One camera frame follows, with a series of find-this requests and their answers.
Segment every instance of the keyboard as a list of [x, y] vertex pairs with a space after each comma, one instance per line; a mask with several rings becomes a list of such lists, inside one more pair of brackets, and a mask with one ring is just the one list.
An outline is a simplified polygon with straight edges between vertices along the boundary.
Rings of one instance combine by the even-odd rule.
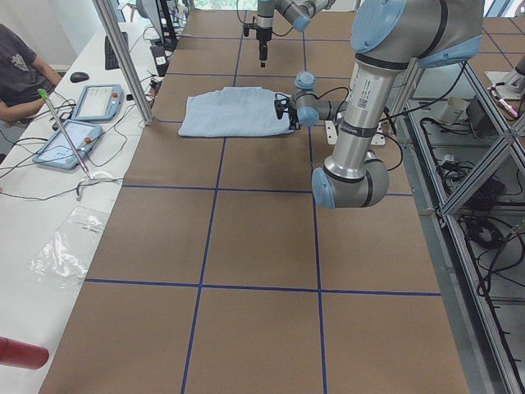
[[[122, 38], [126, 43], [126, 47], [128, 48], [128, 34], [125, 31], [122, 31], [121, 33]], [[104, 58], [106, 62], [106, 70], [114, 70], [116, 68], [119, 68], [118, 59], [116, 58], [115, 51], [113, 51], [112, 45], [109, 43], [109, 38], [107, 36], [106, 40], [104, 41]]]

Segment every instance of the tablet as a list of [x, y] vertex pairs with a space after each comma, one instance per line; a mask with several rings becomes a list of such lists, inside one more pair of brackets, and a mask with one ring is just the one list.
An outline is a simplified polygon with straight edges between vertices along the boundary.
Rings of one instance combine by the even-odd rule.
[[[64, 128], [81, 158], [88, 154], [102, 134], [100, 125], [83, 121], [65, 121]], [[62, 131], [58, 130], [33, 156], [33, 163], [71, 170], [79, 164], [79, 161], [67, 143]]]
[[74, 121], [110, 121], [122, 104], [120, 85], [85, 86], [73, 110]]

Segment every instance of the plastic bag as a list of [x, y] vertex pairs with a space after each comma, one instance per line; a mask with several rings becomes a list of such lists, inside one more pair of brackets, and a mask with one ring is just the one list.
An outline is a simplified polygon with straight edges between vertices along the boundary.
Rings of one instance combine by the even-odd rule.
[[84, 282], [108, 213], [77, 207], [29, 263], [38, 283], [78, 293]]

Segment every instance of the person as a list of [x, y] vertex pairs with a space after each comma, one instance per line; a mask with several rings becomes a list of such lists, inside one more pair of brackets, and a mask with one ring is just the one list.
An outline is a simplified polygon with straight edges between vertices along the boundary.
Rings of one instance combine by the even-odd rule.
[[15, 123], [43, 106], [37, 89], [48, 93], [61, 77], [24, 41], [0, 24], [0, 119]]

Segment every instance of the computer mouse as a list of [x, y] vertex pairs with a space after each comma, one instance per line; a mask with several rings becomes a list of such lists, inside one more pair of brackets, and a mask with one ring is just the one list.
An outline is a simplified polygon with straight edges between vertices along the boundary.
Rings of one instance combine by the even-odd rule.
[[83, 80], [88, 80], [88, 79], [89, 79], [89, 75], [82, 71], [74, 72], [69, 77], [69, 80], [73, 82], [74, 84], [76, 84], [77, 82], [82, 82]]

